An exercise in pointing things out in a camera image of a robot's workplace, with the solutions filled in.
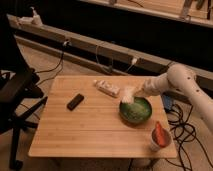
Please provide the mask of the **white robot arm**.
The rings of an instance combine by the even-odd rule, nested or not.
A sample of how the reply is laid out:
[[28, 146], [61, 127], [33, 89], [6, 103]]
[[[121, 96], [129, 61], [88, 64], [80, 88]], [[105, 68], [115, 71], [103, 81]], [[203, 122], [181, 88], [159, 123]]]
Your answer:
[[136, 95], [157, 96], [172, 89], [178, 89], [188, 98], [213, 134], [213, 99], [198, 86], [195, 72], [182, 64], [170, 66], [165, 73], [149, 77], [138, 87], [126, 87], [122, 102], [132, 103]]

